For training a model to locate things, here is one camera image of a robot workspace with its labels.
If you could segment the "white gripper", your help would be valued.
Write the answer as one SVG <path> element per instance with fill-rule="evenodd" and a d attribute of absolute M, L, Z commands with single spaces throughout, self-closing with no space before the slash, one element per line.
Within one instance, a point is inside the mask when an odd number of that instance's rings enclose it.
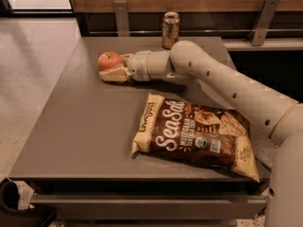
<path fill-rule="evenodd" d="M 121 54 L 120 58 L 123 63 L 100 71 L 100 78 L 107 82 L 126 82 L 132 76 L 136 81 L 150 81 L 151 78 L 147 69 L 148 56 L 150 54 L 150 51 Z"/>

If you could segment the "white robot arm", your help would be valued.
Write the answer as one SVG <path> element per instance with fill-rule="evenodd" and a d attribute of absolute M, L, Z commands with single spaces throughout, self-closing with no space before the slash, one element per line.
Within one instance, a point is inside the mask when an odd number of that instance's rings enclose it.
<path fill-rule="evenodd" d="M 279 146 L 272 168 L 266 227 L 303 227 L 303 105 L 180 41 L 167 51 L 140 51 L 98 58 L 102 80 L 200 79 Z"/>

